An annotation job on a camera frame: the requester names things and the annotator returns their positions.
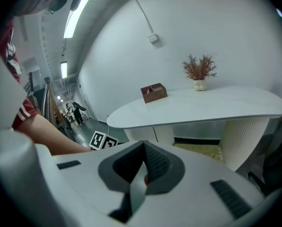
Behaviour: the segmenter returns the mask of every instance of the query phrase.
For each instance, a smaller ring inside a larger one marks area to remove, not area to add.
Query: white oval table
[[[226,120],[220,141],[223,163],[236,171],[261,139],[270,118],[282,116],[282,99],[254,87],[193,88],[167,92],[168,97],[144,103],[138,99],[114,111],[107,119],[124,129],[128,139],[174,144],[173,124]]]

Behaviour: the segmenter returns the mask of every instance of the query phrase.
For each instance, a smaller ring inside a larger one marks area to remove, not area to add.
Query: red shirt
[[[6,66],[10,73],[12,73],[16,81],[20,83],[20,75],[22,72],[18,63],[18,59],[16,57],[15,46],[12,43],[13,27],[13,20],[10,20],[0,31],[0,56],[6,63]],[[36,114],[37,111],[34,109],[32,103],[28,100],[28,98],[26,98],[15,117],[13,128],[17,129],[25,119]]]

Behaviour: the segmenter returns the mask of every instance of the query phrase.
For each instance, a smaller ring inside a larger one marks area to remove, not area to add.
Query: ceiling light
[[[86,6],[88,0],[81,0],[78,8],[73,12],[70,11],[69,16],[66,21],[65,31],[64,31],[64,38],[72,38],[76,29],[76,25],[78,23],[79,17]]]
[[[277,9],[278,14],[280,15],[280,17],[282,18],[282,12],[281,10]]]
[[[61,62],[61,75],[62,79],[67,77],[67,61]]]

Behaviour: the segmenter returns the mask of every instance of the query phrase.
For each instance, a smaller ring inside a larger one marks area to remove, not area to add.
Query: table leg
[[[230,120],[220,141],[223,163],[236,171],[250,156],[267,127],[269,118]]]
[[[162,144],[173,145],[175,142],[171,126],[155,126],[124,130],[129,141],[150,140]]]

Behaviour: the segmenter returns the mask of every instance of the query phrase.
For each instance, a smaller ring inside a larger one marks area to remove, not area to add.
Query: tabletop
[[[168,97],[151,103],[143,98],[114,111],[107,124],[132,129],[159,125],[229,119],[282,116],[282,99],[275,94],[243,86],[218,87],[207,91],[168,91]]]

